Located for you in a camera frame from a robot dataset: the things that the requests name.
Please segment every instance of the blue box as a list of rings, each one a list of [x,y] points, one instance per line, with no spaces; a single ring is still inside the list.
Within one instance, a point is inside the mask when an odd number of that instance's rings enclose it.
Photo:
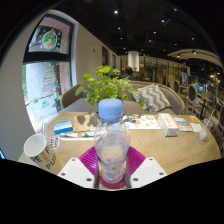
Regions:
[[[69,131],[73,131],[73,127],[72,127],[72,121],[64,121],[64,122],[60,122],[60,123],[56,123],[54,125],[54,133],[55,134],[60,134],[60,133],[64,133],[64,132],[69,132]]]

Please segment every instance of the plastic water bottle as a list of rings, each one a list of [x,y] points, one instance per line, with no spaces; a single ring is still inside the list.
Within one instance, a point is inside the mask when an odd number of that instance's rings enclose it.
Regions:
[[[118,183],[124,177],[124,162],[130,135],[122,120],[123,104],[118,99],[104,99],[98,105],[100,121],[94,134],[94,146],[101,166],[101,177],[107,183]]]

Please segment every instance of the coffee cup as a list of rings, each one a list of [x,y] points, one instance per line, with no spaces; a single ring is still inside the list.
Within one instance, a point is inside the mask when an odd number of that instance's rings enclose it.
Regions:
[[[24,153],[34,165],[52,174],[57,175],[63,168],[56,153],[42,134],[32,135],[26,140]]]

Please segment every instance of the wall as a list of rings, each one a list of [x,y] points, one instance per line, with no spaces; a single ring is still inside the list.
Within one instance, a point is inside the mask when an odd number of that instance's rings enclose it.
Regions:
[[[49,10],[46,13],[61,16],[70,22],[77,24],[77,22],[71,17],[55,10]],[[25,49],[31,33],[46,13],[37,16],[36,19],[30,21],[29,24],[21,30],[21,33],[17,35],[17,38],[11,44],[11,47],[8,49],[1,62],[0,148],[5,157],[13,161],[18,161],[23,152],[25,141],[31,135],[35,134],[24,103],[22,91],[22,64]],[[84,73],[92,72],[94,74],[96,67],[102,64],[103,44],[81,25],[79,26],[78,32],[77,45],[75,42],[72,42],[71,45],[73,85],[80,82]],[[77,29],[74,29],[73,38],[76,35]],[[92,51],[93,47],[96,49],[96,54]],[[108,55],[109,62],[112,65],[112,52],[108,51]],[[119,68],[118,63],[120,62],[117,57],[117,68]]]
[[[99,41],[94,35],[86,30],[81,24],[78,27],[77,43],[76,43],[76,75],[77,83],[82,81],[85,73],[92,76],[96,74],[96,68],[102,66],[102,46],[108,51],[108,65],[111,66],[109,75],[112,75],[113,57],[116,56],[116,68],[120,68],[120,57],[113,53],[107,46]]]

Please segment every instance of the white napkin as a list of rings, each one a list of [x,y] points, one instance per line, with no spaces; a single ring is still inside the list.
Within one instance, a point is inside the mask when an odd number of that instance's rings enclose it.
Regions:
[[[194,132],[197,132],[197,133],[201,132],[201,125],[200,124],[190,123],[190,125],[193,128]]]
[[[179,125],[179,131],[193,131],[193,129],[191,128],[191,126]]]

